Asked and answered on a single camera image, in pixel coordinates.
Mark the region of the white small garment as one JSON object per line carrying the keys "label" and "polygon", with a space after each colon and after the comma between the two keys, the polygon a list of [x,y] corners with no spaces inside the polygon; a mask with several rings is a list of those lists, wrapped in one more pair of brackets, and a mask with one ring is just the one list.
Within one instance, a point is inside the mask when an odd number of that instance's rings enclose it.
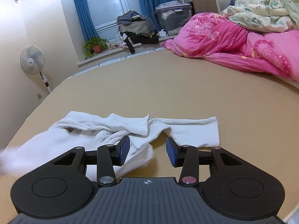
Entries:
{"label": "white small garment", "polygon": [[106,118],[71,111],[47,131],[34,136],[22,146],[1,152],[1,173],[24,175],[75,147],[87,151],[107,144],[116,145],[123,136],[130,138],[130,150],[121,167],[114,167],[117,177],[146,166],[154,157],[151,145],[161,132],[175,142],[197,148],[219,146],[216,117],[207,119],[125,118],[110,114]]}

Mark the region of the pile of dark clothes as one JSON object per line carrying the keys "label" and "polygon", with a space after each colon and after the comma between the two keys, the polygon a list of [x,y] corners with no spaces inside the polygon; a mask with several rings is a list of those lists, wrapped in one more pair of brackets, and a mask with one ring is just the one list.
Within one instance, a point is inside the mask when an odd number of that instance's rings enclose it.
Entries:
{"label": "pile of dark clothes", "polygon": [[117,17],[118,32],[116,41],[121,48],[128,48],[131,54],[135,53],[133,45],[154,45],[159,43],[159,33],[150,17],[136,11]]}

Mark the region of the pale green floral quilt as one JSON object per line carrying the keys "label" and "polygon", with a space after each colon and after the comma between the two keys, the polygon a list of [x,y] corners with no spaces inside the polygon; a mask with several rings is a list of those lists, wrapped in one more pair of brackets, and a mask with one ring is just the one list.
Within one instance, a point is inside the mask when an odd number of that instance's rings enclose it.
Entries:
{"label": "pale green floral quilt", "polygon": [[298,0],[234,0],[221,16],[259,32],[298,30]]}

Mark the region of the beige bed mattress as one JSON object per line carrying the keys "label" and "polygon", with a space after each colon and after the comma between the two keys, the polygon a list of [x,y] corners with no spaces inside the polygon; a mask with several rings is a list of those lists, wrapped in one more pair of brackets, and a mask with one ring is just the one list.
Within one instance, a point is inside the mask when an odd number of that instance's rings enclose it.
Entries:
{"label": "beige bed mattress", "polygon": [[279,216],[298,204],[298,89],[262,73],[244,73],[158,50],[66,79],[26,119],[10,147],[23,145],[70,111],[107,117],[218,121],[221,147],[284,186]]}

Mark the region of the white standing fan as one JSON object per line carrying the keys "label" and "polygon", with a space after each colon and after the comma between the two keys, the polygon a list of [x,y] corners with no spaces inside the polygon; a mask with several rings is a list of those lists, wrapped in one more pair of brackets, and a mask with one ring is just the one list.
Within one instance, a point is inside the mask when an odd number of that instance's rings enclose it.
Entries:
{"label": "white standing fan", "polygon": [[45,67],[46,59],[43,52],[37,46],[28,46],[20,54],[21,69],[28,74],[39,74],[49,93],[52,92],[48,79],[42,70]]}

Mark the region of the potted green plant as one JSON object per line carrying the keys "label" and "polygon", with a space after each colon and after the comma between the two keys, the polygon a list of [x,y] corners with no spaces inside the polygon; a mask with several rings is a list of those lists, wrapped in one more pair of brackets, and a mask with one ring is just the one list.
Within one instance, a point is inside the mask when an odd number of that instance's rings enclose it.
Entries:
{"label": "potted green plant", "polygon": [[83,50],[85,52],[85,59],[92,58],[94,55],[102,53],[105,50],[108,50],[109,41],[101,37],[92,37],[85,42]]}

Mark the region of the clear plastic storage bin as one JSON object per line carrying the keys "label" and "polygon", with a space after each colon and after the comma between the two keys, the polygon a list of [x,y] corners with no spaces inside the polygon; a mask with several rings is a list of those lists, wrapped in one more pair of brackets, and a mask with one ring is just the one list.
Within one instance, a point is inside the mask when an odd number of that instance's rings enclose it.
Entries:
{"label": "clear plastic storage bin", "polygon": [[192,5],[170,1],[155,8],[155,16],[161,28],[169,35],[177,35],[192,17]]}

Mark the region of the left blue curtain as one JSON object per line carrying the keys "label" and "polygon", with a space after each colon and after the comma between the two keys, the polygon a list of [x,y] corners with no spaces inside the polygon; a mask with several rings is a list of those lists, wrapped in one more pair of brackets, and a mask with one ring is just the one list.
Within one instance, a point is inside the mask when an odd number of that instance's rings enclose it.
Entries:
{"label": "left blue curtain", "polygon": [[93,37],[98,37],[98,33],[92,21],[87,0],[73,0],[76,13],[83,32],[85,41]]}

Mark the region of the pink floral quilt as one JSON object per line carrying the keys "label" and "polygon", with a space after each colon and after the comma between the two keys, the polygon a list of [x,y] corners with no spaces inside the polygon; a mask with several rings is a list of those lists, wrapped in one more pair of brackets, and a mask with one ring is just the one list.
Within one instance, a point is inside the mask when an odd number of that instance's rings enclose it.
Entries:
{"label": "pink floral quilt", "polygon": [[298,81],[298,31],[259,33],[216,13],[196,14],[162,45],[187,58],[244,72],[269,73]]}

